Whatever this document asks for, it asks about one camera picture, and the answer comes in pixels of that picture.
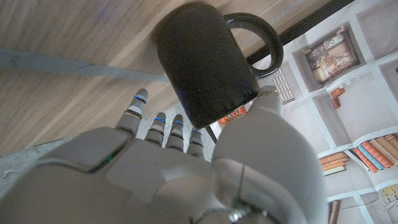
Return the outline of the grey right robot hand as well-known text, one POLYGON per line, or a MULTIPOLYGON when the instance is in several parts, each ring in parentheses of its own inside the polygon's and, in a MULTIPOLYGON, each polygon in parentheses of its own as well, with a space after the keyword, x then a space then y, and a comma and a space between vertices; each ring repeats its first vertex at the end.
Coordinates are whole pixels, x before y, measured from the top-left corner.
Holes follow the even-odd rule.
POLYGON ((35 162, 1 199, 2 223, 323 223, 322 168, 263 87, 211 161, 102 127, 35 162))

